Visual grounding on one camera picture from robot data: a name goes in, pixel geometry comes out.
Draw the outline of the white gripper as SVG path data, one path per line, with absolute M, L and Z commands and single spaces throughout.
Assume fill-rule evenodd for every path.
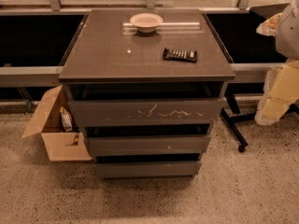
M 275 36 L 277 52 L 290 59 L 299 59 L 299 0 L 293 0 L 282 13 L 261 23 L 256 33 Z M 267 72 L 255 121 L 260 125 L 272 125 L 298 100 L 299 61 L 293 60 Z

